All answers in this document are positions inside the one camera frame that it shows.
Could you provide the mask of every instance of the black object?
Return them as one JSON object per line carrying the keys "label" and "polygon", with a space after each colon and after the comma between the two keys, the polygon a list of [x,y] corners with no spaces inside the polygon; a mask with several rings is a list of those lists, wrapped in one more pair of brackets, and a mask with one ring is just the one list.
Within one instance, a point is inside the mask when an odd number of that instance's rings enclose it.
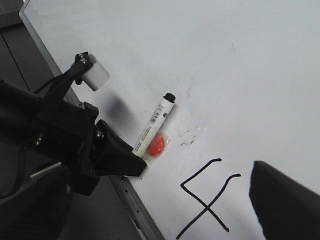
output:
{"label": "black object", "polygon": [[[81,84],[81,76],[93,66],[87,52],[77,54],[68,71],[49,81],[52,85],[43,99],[0,81],[0,141],[26,142],[28,149],[68,166],[73,191],[87,196],[99,176],[139,176],[147,165],[106,123],[95,126],[99,114],[95,106],[64,101],[73,81]],[[13,188],[18,189],[20,184],[16,181]]]}
{"label": "black object", "polygon": [[61,167],[0,207],[1,240],[56,240],[72,203],[69,171]]}
{"label": "black object", "polygon": [[249,196],[267,240],[319,240],[320,196],[255,161]]}

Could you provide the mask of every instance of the whiteboard marker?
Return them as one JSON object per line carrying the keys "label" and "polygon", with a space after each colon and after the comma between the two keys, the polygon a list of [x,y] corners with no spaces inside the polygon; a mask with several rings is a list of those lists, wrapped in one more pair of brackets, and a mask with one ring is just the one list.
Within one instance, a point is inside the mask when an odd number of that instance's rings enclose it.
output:
{"label": "whiteboard marker", "polygon": [[139,140],[132,150],[134,155],[138,156],[139,158],[142,158],[145,155],[149,144],[154,139],[161,125],[164,123],[172,107],[174,106],[175,100],[176,97],[171,93],[167,93],[161,99],[159,105],[154,111],[154,114],[152,115],[150,121],[146,125],[141,136],[139,137]]}

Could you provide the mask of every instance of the marker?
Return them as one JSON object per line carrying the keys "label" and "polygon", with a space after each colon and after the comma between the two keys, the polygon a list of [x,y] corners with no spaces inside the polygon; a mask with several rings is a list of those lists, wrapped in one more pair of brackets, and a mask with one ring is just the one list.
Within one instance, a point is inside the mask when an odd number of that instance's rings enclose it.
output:
{"label": "marker", "polygon": [[139,140],[132,150],[134,155],[138,156],[139,158],[142,158],[145,155],[149,144],[154,139],[161,125],[164,123],[165,119],[170,113],[172,107],[175,105],[175,100],[176,97],[171,93],[167,93],[161,99],[159,105],[154,111],[154,114],[144,128]]}

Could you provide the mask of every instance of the red object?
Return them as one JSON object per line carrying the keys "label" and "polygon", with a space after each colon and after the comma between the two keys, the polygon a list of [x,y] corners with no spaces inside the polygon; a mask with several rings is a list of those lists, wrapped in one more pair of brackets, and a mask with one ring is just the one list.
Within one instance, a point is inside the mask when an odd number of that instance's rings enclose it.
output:
{"label": "red object", "polygon": [[154,136],[152,142],[149,144],[146,151],[149,155],[155,157],[161,154],[164,148],[165,148],[164,137],[160,133],[157,133]]}

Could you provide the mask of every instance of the whiteboard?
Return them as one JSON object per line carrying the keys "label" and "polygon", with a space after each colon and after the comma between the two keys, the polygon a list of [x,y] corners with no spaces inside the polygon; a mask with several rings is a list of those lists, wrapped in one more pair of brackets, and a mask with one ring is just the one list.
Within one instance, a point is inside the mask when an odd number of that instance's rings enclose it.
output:
{"label": "whiteboard", "polygon": [[264,239],[249,199],[254,160],[320,193],[320,3],[235,0],[32,0],[25,10],[61,71],[94,54],[111,75],[72,88],[134,146],[165,93],[176,105],[164,153],[130,181],[167,240],[232,179],[180,239]]}

